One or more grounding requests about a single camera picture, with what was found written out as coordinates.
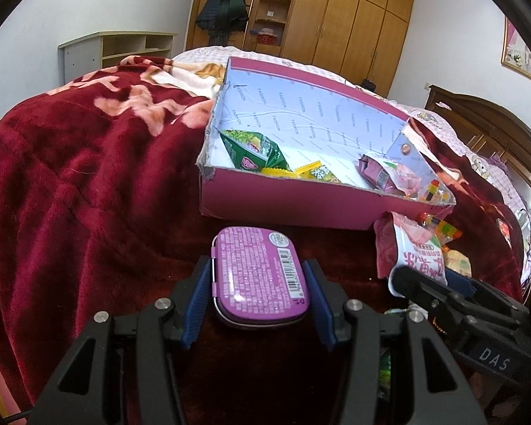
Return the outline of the person's right hand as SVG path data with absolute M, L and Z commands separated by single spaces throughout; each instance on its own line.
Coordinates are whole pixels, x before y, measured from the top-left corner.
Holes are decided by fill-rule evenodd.
M 488 424 L 525 424 L 527 390 L 511 383 L 474 372 L 468 383 Z

